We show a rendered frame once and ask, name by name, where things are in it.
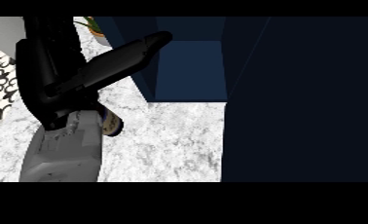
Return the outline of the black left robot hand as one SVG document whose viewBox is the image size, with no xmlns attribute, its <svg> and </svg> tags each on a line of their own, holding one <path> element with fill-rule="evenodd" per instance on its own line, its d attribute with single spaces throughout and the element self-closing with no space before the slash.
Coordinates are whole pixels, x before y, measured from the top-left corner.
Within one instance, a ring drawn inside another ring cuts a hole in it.
<svg viewBox="0 0 368 224">
<path fill-rule="evenodd" d="M 143 69 L 172 34 L 159 31 L 85 59 L 69 17 L 23 17 L 26 37 L 16 43 L 16 78 L 26 109 L 57 130 L 67 115 L 94 110 L 97 91 Z"/>
</svg>

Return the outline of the dark blue cabinet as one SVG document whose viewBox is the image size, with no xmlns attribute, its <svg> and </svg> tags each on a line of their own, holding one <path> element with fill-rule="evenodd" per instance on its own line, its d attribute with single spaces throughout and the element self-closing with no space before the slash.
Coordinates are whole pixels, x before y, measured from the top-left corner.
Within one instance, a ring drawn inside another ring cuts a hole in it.
<svg viewBox="0 0 368 224">
<path fill-rule="evenodd" d="M 149 102 L 224 102 L 255 48 L 264 17 L 97 17 L 109 45 L 168 31 L 172 41 L 131 79 Z"/>
</svg>

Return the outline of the dark blue cabinet door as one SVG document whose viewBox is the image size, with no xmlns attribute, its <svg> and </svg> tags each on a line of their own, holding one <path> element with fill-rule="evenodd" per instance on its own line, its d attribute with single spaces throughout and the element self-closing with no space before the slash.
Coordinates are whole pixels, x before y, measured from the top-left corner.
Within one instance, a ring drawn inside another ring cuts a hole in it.
<svg viewBox="0 0 368 224">
<path fill-rule="evenodd" d="M 368 17 L 267 20 L 222 138 L 224 182 L 368 182 Z"/>
</svg>

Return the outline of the black and white patterned cloth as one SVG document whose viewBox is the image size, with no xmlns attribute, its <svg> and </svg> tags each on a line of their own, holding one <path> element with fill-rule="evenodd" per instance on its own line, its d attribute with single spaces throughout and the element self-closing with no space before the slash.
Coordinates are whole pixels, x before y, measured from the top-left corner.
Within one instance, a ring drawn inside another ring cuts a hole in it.
<svg viewBox="0 0 368 224">
<path fill-rule="evenodd" d="M 8 114 L 17 91 L 16 61 L 0 51 L 0 122 Z"/>
</svg>

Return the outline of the potted green plant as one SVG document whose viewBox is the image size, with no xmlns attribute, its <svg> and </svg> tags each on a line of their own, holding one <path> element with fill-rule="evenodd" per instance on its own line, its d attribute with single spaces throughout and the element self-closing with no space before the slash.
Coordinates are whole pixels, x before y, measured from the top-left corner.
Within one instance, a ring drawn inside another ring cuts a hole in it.
<svg viewBox="0 0 368 224">
<path fill-rule="evenodd" d="M 75 23 L 82 25 L 89 34 L 92 35 L 94 39 L 95 39 L 95 42 L 101 45 L 101 46 L 106 46 L 109 47 L 109 42 L 107 42 L 107 39 L 101 33 L 101 29 L 94 21 L 94 18 L 92 17 L 84 17 L 84 22 L 79 22 L 75 20 Z"/>
</svg>

